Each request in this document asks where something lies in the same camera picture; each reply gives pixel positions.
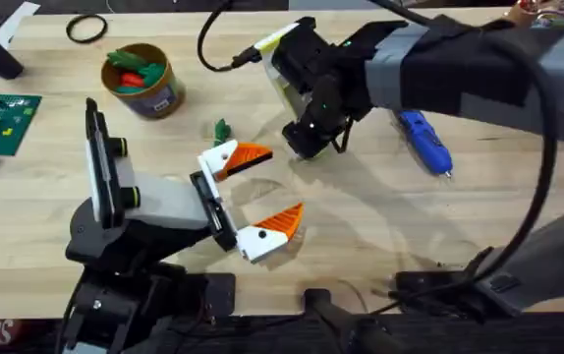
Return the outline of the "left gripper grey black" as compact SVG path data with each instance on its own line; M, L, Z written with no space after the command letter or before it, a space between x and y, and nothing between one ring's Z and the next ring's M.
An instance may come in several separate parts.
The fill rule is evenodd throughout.
M230 140L197 160L222 182L272 157L269 147ZM237 246L254 264L292 241L303 219L305 205L298 203L236 231L200 170L184 182L136 172L128 160L109 175L92 162L88 167L90 196L71 218L65 256L95 271L138 273L208 237L224 251Z

